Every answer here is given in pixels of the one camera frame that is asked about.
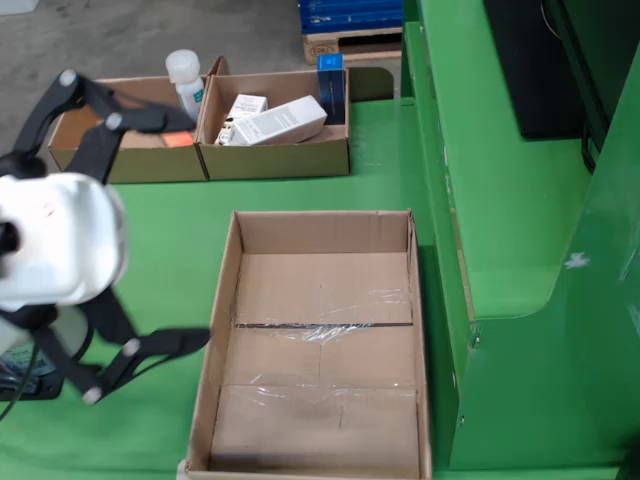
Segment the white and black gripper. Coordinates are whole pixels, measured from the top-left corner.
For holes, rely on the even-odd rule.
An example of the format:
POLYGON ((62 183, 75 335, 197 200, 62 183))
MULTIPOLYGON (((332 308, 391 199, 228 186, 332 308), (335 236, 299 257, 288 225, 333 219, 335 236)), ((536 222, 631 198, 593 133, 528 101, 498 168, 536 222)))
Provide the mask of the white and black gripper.
POLYGON ((179 107, 139 99, 126 108, 116 92, 73 69, 63 70, 33 108, 13 149, 1 158, 1 328, 30 331, 65 379, 95 404, 139 373, 190 355, 210 339, 207 328, 139 335, 113 291, 128 262, 126 216, 107 181, 129 130, 176 133, 196 126, 179 107), (89 128, 69 165, 49 174, 37 153, 52 122, 89 106, 102 122, 89 128), (120 347, 97 370, 70 357, 51 328, 57 306, 77 306, 88 324, 120 347))

